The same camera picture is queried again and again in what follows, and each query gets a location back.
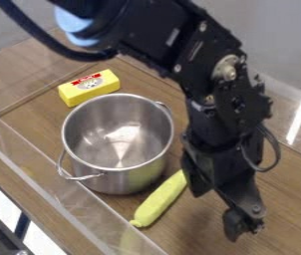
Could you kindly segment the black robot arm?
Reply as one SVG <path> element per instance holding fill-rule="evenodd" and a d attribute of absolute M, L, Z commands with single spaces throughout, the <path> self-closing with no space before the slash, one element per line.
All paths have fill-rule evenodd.
<path fill-rule="evenodd" d="M 13 0 L 0 9 L 54 53 L 80 62 L 127 55 L 175 81 L 187 128 L 180 165 L 191 193 L 215 191 L 228 240 L 263 227 L 266 208 L 254 176 L 272 134 L 264 85 L 247 73 L 240 41 L 191 0 L 45 0 L 69 42 L 61 44 Z"/>

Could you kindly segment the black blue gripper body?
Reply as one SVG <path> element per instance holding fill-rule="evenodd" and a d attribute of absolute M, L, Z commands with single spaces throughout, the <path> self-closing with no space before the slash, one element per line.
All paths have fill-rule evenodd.
<path fill-rule="evenodd" d="M 210 117 L 193 101 L 185 101 L 187 127 L 180 135 L 181 154 L 187 154 L 203 178 L 211 184 L 230 208 L 252 219 L 266 213 L 254 181 L 254 169 L 243 158 L 242 149 L 250 149 L 255 163 L 262 159 L 263 135 L 252 131 L 240 145 L 240 138 L 231 135 L 219 117 Z"/>

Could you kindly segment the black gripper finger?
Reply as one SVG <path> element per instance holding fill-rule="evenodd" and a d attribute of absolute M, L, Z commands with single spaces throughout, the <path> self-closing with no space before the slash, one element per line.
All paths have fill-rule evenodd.
<path fill-rule="evenodd" d="M 193 197 L 201 196 L 211 190 L 210 182 L 203 178 L 189 156 L 184 153 L 180 157 L 180 168 L 187 187 Z"/>
<path fill-rule="evenodd" d="M 243 233 L 256 234 L 264 227 L 262 219 L 252 219 L 235 208 L 224 210 L 222 223 L 224 236 L 231 242 L 235 242 Z"/>

